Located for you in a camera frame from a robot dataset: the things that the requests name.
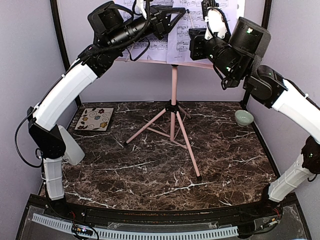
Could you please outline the pink folding music stand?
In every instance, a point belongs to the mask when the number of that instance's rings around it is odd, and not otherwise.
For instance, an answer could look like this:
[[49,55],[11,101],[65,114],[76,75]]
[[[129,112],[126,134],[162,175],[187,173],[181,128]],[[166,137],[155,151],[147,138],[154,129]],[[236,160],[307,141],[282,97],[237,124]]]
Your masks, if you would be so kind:
[[[236,24],[236,17],[238,16],[238,1],[237,0],[218,0],[220,9],[224,12],[227,23],[231,23],[234,27]],[[131,136],[124,145],[126,146],[132,140],[134,140],[144,130],[148,129],[157,134],[163,135],[170,139],[170,141],[184,149],[187,149],[192,160],[192,164],[196,173],[196,177],[201,179],[201,175],[193,154],[191,144],[189,142],[181,114],[185,117],[191,118],[191,116],[180,107],[177,101],[177,86],[178,86],[178,66],[190,66],[190,67],[208,67],[209,62],[207,60],[197,60],[196,63],[192,63],[190,58],[190,36],[189,29],[195,27],[204,27],[207,29],[207,24],[203,19],[202,12],[202,0],[174,0],[174,7],[181,7],[186,9],[185,15],[182,17],[182,22],[173,27],[173,32],[168,34],[167,37],[167,55],[166,63],[172,66],[172,81],[171,81],[171,100],[167,102],[165,108],[158,113],[154,118],[147,122],[140,130],[138,130],[133,136]],[[161,131],[157,131],[150,128],[158,118],[164,113],[170,112],[170,134],[166,134]]]

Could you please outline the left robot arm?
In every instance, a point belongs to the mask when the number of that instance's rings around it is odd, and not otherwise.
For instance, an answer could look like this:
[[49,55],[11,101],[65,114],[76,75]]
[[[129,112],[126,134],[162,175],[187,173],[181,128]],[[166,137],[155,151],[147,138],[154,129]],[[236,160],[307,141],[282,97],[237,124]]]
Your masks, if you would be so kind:
[[39,166],[44,170],[46,195],[53,201],[50,208],[60,218],[67,218],[71,213],[70,206],[62,200],[65,196],[62,162],[77,165],[85,154],[57,124],[58,119],[86,87],[112,67],[127,47],[150,35],[163,39],[186,14],[183,7],[151,5],[148,0],[138,0],[135,4],[140,16],[136,18],[131,12],[126,20],[122,12],[128,9],[114,1],[91,12],[87,19],[94,31],[93,43],[78,55],[39,103],[27,111],[28,132],[41,153]]

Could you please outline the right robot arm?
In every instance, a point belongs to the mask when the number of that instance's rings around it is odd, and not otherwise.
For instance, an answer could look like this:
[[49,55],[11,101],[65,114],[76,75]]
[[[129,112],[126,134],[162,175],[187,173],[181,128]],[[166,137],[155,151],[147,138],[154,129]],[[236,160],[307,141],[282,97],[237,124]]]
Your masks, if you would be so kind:
[[271,34],[260,25],[240,17],[233,33],[221,34],[206,27],[191,28],[188,34],[191,58],[210,60],[223,89],[243,83],[257,102],[282,113],[309,133],[297,160],[263,189],[255,213],[266,217],[303,181],[320,173],[320,109],[291,80],[261,64]]

